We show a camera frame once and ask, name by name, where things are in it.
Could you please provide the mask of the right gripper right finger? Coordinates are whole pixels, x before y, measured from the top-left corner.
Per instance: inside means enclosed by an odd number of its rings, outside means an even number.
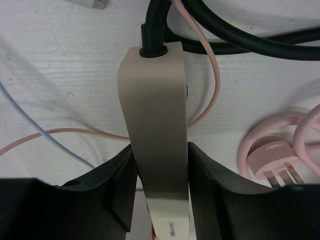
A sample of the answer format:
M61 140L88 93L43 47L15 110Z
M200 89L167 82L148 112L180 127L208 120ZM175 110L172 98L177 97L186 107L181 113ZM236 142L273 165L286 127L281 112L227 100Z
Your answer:
M188 143L188 180L199 240L317 240L320 187L271 188L248 180Z

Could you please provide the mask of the pink power strip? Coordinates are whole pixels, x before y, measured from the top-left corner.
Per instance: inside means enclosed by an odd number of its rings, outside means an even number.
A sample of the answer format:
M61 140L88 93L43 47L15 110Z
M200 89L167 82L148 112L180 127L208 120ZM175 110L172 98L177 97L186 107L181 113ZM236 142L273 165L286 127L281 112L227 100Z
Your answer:
M276 140L252 149L254 143L267 132L286 126L295 126L292 145ZM303 162L316 175L320 165L313 156L320 153L319 144L307 145L306 137L310 130L320 130L320 107L316 106L307 114L302 112L282 112L266 117L243 139L237 153L239 174L248 179L252 172L258 180L268 180L273 188L279 188L277 177L285 185L303 184L295 166Z

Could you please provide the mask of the beige power strip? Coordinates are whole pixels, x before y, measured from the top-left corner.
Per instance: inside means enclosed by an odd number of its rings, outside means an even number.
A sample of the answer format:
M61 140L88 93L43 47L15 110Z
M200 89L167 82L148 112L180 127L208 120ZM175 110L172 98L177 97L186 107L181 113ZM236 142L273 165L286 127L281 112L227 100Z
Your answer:
M128 50L117 90L154 232L159 240L187 240L190 233L187 84L183 48L144 58Z

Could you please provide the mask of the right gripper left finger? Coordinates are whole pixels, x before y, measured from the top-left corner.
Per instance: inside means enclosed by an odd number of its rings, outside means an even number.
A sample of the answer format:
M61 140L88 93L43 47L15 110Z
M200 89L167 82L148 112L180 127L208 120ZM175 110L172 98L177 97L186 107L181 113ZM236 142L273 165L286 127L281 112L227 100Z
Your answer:
M37 178L3 178L0 237L123 240L131 230L136 184L137 168L130 146L61 186Z

